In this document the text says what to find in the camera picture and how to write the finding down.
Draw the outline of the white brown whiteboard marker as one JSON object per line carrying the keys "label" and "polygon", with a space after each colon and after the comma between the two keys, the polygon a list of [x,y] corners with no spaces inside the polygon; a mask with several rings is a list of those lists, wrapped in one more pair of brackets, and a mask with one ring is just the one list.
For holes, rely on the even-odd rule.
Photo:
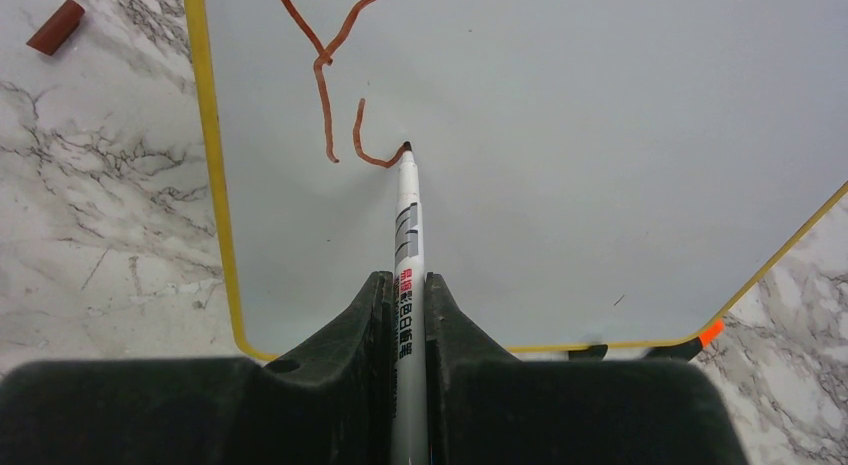
{"label": "white brown whiteboard marker", "polygon": [[401,147],[393,272],[394,364],[390,462],[429,464],[423,288],[425,260],[418,167]]}

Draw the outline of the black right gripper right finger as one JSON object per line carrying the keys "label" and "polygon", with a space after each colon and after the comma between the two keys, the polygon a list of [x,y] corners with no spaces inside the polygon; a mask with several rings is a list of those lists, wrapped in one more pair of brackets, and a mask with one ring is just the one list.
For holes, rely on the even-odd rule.
{"label": "black right gripper right finger", "polygon": [[744,464],[709,378],[679,360],[523,361],[457,305],[424,292],[437,464]]}

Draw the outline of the yellow framed whiteboard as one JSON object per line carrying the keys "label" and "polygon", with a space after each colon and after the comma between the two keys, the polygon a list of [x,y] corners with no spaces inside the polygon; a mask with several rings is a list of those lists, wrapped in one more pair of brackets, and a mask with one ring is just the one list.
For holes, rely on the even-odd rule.
{"label": "yellow framed whiteboard", "polygon": [[513,351],[682,342],[846,191],[847,0],[184,0],[233,334],[424,257]]}

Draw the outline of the brown marker cap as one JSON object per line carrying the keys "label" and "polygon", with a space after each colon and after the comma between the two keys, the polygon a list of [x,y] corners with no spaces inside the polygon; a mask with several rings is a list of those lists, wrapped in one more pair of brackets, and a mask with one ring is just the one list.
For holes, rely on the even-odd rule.
{"label": "brown marker cap", "polygon": [[62,5],[27,40],[26,45],[46,56],[53,56],[81,24],[85,9],[74,0]]}

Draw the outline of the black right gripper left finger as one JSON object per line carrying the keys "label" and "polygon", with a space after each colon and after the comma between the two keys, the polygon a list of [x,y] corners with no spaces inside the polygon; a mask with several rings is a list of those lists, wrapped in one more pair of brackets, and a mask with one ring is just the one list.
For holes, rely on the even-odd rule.
{"label": "black right gripper left finger", "polygon": [[5,464],[385,464],[391,276],[267,363],[60,360],[1,383]]}

